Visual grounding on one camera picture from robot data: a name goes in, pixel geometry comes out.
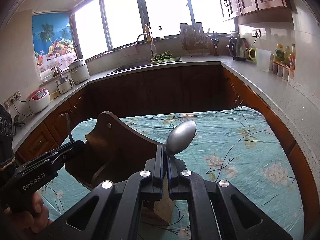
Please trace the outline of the person's left hand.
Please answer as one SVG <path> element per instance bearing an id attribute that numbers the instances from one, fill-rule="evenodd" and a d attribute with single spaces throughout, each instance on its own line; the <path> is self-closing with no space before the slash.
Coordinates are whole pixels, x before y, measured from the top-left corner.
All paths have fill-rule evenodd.
<path id="1" fill-rule="evenodd" d="M 7 219 L 22 239 L 32 239 L 37 233 L 52 224 L 49 210 L 44 205 L 41 196 L 35 192 L 27 211 L 14 213 L 10 208 L 4 210 Z"/>

